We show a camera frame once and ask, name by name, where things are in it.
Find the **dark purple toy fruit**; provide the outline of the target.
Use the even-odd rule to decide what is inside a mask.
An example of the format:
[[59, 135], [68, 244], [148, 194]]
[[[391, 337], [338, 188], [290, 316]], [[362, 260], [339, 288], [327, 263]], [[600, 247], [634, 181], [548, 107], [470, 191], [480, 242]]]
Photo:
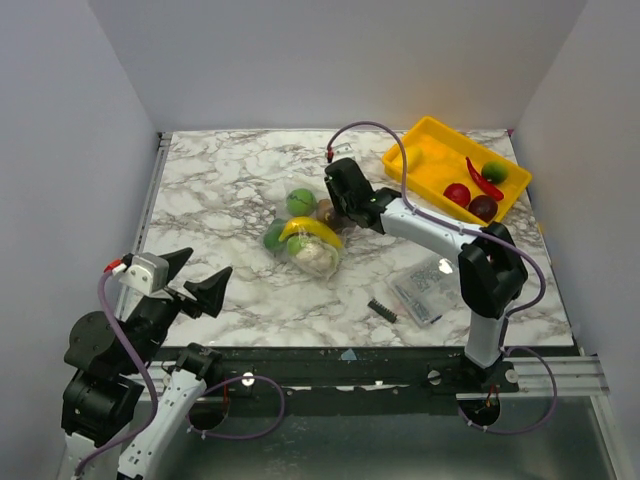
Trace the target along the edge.
[[346, 216], [339, 215], [334, 209], [328, 210], [323, 217], [324, 223], [334, 232], [340, 233], [353, 228], [354, 222]]

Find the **brown toy kiwi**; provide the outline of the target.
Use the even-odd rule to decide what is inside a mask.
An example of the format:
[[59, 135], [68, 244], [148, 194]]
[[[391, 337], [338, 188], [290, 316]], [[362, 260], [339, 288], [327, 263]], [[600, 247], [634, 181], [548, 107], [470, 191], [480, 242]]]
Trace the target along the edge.
[[330, 199], [321, 199], [318, 201], [316, 218], [323, 223], [330, 223], [335, 219], [335, 209]]

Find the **green toy watermelon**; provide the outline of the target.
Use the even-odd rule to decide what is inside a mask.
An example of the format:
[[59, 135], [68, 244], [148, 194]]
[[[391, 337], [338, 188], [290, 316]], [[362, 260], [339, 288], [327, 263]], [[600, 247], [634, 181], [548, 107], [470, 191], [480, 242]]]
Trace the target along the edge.
[[287, 212], [293, 217], [309, 216], [316, 210], [316, 196], [309, 189], [296, 188], [287, 194], [285, 206]]

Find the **yellow toy banana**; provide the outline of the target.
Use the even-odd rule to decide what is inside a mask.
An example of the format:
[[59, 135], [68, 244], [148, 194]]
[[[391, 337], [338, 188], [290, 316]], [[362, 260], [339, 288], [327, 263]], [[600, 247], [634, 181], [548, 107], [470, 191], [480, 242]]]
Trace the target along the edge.
[[315, 218], [306, 216], [289, 219], [284, 225], [278, 240], [284, 242], [290, 236], [298, 234], [315, 236], [336, 249], [344, 247], [340, 237], [331, 228]]

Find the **clear zip top bag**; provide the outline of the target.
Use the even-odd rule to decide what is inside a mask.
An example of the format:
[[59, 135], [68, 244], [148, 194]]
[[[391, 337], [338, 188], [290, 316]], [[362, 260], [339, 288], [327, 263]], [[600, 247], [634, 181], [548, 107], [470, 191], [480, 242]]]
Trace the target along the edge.
[[277, 187], [261, 243], [278, 261], [328, 280], [338, 271], [354, 230], [355, 223], [337, 213], [319, 184], [289, 174]]

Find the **white toy cauliflower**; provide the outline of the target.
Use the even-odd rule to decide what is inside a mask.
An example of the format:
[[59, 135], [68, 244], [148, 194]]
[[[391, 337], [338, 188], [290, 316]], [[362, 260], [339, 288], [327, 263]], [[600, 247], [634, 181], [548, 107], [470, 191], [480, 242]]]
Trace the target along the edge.
[[331, 245], [309, 235], [294, 235], [286, 242], [289, 259], [304, 272], [330, 278], [338, 268], [339, 253]]

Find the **green toy bell pepper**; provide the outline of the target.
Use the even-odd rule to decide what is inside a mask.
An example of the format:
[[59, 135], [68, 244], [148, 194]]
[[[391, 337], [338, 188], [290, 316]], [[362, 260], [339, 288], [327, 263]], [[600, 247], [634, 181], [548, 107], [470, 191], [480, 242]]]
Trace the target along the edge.
[[284, 230], [287, 221], [280, 218], [275, 218], [267, 227], [262, 242], [265, 249], [272, 253], [278, 254], [285, 247], [285, 242], [279, 240], [279, 237]]

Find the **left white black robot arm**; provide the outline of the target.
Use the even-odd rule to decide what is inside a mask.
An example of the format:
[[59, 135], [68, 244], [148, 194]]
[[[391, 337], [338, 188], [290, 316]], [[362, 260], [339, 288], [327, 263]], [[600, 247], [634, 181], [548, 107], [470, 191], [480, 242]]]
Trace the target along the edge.
[[74, 479], [152, 479], [183, 418], [223, 379], [220, 353], [183, 348], [159, 391], [149, 368], [181, 313], [217, 317], [232, 268], [178, 292], [169, 283], [193, 253], [127, 254], [100, 277], [100, 309], [83, 315], [64, 355], [76, 372], [63, 393], [61, 427]]

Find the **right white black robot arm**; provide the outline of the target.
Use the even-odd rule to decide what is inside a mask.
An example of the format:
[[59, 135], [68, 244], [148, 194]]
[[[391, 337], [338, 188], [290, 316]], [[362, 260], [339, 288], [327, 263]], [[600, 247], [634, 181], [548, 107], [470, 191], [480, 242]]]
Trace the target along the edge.
[[496, 380], [506, 311], [521, 293], [528, 272], [504, 225], [487, 227], [454, 222], [435, 212], [418, 213], [401, 193], [374, 190], [351, 158], [325, 168], [325, 185], [338, 214], [359, 227], [408, 240], [451, 261], [458, 269], [462, 298], [471, 311], [470, 330], [460, 379], [480, 392]]

